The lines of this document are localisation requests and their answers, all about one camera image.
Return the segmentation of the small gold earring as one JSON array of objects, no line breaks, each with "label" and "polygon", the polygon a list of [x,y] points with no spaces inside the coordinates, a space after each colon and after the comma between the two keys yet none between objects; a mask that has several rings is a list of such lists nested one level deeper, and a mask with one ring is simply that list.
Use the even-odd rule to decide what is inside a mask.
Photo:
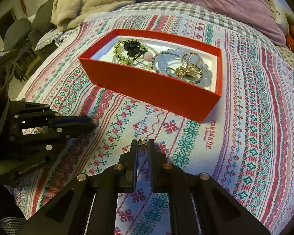
[{"label": "small gold earring", "polygon": [[148,140],[147,139],[139,139],[138,141],[139,146],[147,146],[148,145]]}]

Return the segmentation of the red jewelry box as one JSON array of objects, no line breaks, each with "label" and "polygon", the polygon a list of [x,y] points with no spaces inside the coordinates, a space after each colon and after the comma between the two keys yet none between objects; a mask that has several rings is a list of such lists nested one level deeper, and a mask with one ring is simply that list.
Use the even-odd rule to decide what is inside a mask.
[{"label": "red jewelry box", "polygon": [[[206,90],[170,76],[108,61],[114,43],[122,37],[146,39],[167,46],[178,45],[215,56],[216,61],[212,66],[214,90]],[[182,36],[148,30],[115,29],[96,40],[81,54],[79,60],[94,85],[200,123],[207,118],[222,96],[221,49]]]}]

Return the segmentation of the patterned cross-stitch bedspread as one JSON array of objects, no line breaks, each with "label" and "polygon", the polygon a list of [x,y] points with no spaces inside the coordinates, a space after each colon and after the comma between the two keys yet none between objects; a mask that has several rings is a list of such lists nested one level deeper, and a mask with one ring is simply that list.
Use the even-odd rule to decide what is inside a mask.
[{"label": "patterned cross-stitch bedspread", "polygon": [[[165,32],[222,51],[222,97],[203,123],[91,83],[79,56],[113,29]],[[88,115],[94,133],[69,141],[53,165],[11,190],[31,217],[79,173],[99,174],[129,151],[133,139],[153,139],[169,162],[190,174],[207,172],[272,234],[294,214],[294,70],[276,45],[241,24],[222,27],[198,16],[122,11],[81,23],[20,93],[63,116]]]}]

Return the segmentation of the black flower hair clip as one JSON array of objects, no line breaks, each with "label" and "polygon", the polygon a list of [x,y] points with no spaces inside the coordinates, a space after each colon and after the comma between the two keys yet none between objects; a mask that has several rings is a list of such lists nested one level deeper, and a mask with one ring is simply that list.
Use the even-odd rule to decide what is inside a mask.
[{"label": "black flower hair clip", "polygon": [[137,40],[126,40],[123,48],[127,51],[127,56],[130,58],[138,58],[144,54],[144,50],[141,49],[141,44]]}]

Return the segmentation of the pink bead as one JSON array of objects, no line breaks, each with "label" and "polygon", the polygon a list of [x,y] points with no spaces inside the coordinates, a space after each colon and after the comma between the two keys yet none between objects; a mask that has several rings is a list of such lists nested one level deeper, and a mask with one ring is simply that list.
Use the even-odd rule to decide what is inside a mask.
[{"label": "pink bead", "polygon": [[144,59],[147,61],[147,62],[151,62],[152,59],[153,59],[153,54],[151,52],[146,52],[144,53]]}]

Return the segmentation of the grey chair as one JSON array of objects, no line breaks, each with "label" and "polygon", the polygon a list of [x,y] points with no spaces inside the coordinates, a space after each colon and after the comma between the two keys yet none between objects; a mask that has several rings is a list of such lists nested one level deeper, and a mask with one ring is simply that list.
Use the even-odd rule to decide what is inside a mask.
[{"label": "grey chair", "polygon": [[51,22],[51,14],[54,0],[47,0],[43,3],[34,15],[31,22],[28,18],[21,18],[15,21],[7,30],[4,38],[4,50],[16,49],[17,44],[26,38],[33,47],[50,30],[55,28]]}]

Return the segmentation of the gold rings cluster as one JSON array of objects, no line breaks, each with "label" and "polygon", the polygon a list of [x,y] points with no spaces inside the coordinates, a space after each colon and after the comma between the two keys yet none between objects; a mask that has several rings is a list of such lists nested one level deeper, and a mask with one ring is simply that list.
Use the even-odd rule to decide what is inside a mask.
[{"label": "gold rings cluster", "polygon": [[204,69],[203,58],[196,52],[187,52],[181,57],[181,66],[173,69],[167,67],[166,73],[177,79],[198,78]]}]

